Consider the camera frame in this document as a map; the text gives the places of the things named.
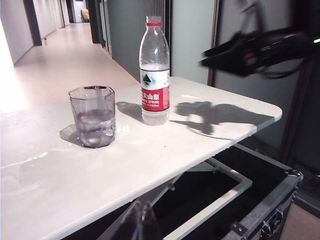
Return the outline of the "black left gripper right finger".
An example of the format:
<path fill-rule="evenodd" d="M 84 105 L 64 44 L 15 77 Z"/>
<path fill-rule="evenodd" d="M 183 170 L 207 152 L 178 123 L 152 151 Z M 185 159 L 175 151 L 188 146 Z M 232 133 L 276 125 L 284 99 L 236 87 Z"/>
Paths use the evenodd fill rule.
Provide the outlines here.
<path fill-rule="evenodd" d="M 159 224 L 150 202 L 146 202 L 142 209 L 141 216 L 141 239 L 142 240 L 161 240 L 162 235 Z"/>

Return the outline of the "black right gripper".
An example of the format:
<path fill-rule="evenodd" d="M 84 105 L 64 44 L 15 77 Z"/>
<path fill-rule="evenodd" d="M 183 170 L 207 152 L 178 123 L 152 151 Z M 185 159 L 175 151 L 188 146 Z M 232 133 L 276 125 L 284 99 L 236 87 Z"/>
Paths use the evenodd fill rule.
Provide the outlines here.
<path fill-rule="evenodd" d="M 239 47 L 238 59 L 215 56 Z M 302 31 L 288 28 L 250 33 L 236 32 L 229 41 L 204 51 L 200 61 L 204 67 L 246 77 L 260 74 L 263 77 L 288 77 L 298 72 L 313 55 L 313 38 Z M 290 70 L 269 71 L 271 66 L 298 60 Z"/>

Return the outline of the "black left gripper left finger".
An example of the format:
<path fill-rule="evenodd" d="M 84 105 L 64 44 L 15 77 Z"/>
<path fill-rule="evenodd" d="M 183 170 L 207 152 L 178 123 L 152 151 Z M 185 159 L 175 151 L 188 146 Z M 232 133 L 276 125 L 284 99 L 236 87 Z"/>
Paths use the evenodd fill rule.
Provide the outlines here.
<path fill-rule="evenodd" d="M 142 227 L 142 203 L 136 200 L 125 212 L 121 221 L 121 239 L 139 240 Z"/>

